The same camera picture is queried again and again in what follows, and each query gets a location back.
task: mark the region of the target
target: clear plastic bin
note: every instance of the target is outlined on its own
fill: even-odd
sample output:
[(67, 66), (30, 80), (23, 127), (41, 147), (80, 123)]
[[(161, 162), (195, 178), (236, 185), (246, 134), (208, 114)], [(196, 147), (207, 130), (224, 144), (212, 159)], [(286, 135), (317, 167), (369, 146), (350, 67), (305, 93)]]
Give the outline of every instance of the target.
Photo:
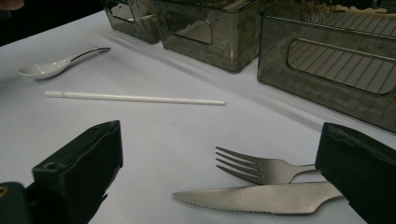
[(102, 0), (114, 30), (150, 44), (161, 40), (151, 0)]
[(260, 83), (396, 133), (396, 15), (284, 0), (262, 30)]
[(163, 47), (237, 73), (259, 55), (260, 0), (153, 0)]

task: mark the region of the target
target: fork tines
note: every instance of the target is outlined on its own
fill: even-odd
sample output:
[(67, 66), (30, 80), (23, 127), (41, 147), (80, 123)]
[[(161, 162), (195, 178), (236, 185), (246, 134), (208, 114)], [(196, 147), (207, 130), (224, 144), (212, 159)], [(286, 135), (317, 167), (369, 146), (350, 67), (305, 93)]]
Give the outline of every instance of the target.
[(220, 168), (222, 171), (224, 171), (230, 175), (234, 175), (234, 176), (244, 179), (248, 182), (255, 183), (255, 184), (262, 184), (263, 176), (262, 176), (262, 172), (260, 171), (260, 160), (262, 160), (261, 158), (244, 155), (244, 154), (237, 153), (237, 152), (234, 152), (234, 151), (222, 148), (222, 147), (216, 147), (216, 149), (222, 151), (223, 153), (226, 153), (228, 155), (231, 155), (238, 159), (243, 160), (243, 161), (238, 160), (238, 159), (232, 158), (230, 156), (224, 155), (222, 153), (216, 152), (216, 154), (221, 156), (222, 158), (227, 159), (228, 161), (232, 161), (232, 162), (242, 165), (242, 166), (239, 166), (234, 163), (230, 163), (225, 160), (216, 158), (217, 161), (219, 161), (223, 164), (226, 164), (230, 167), (233, 167), (236, 170), (245, 172), (248, 175), (238, 173), (234, 170), (228, 169), (221, 165), (217, 165), (218, 168)]

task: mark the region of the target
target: white tablecloth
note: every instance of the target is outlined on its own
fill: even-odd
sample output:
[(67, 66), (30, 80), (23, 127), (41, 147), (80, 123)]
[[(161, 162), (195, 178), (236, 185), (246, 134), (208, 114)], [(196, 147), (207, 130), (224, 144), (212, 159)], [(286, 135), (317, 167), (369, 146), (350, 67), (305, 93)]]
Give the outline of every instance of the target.
[[(42, 80), (17, 70), (96, 46), (111, 51)], [(104, 11), (0, 48), (0, 181), (25, 187), (31, 169), (85, 130), (120, 120), (124, 167), (91, 223), (364, 223), (346, 199), (310, 216), (202, 208), (176, 191), (249, 186), (216, 168), (215, 147), (292, 164), (314, 163), (321, 128), (333, 122), (396, 148), (395, 136), (257, 81), (258, 59), (239, 74), (114, 31)], [(182, 105), (47, 98), (87, 91), (224, 100)], [(323, 180), (299, 175), (294, 182)]]

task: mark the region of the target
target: spoon handle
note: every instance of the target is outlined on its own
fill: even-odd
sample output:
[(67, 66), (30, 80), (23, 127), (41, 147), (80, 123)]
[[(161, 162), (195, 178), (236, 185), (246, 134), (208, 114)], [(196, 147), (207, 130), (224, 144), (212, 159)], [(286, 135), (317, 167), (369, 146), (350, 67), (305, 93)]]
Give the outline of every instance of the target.
[(85, 51), (83, 51), (83, 52), (81, 52), (81, 53), (79, 53), (79, 54), (77, 54), (75, 56), (71, 56), (70, 57), (70, 65), (72, 65), (74, 63), (78, 63), (80, 61), (83, 61), (83, 60), (91, 57), (93, 54), (96, 54), (98, 52), (109, 51), (109, 50), (111, 50), (111, 48), (105, 48), (105, 47), (85, 50)]

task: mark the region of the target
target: spoon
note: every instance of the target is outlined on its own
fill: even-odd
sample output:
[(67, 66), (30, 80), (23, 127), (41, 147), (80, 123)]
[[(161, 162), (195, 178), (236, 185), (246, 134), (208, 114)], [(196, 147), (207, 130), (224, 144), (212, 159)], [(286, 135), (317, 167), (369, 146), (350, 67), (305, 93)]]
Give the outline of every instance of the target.
[(19, 72), (23, 76), (32, 77), (32, 78), (54, 77), (60, 74), (66, 67), (81, 62), (91, 57), (94, 53), (101, 51), (109, 51), (109, 50), (110, 48), (88, 49), (85, 50), (84, 52), (81, 52), (74, 56), (67, 57), (58, 62), (32, 64), (21, 68)]

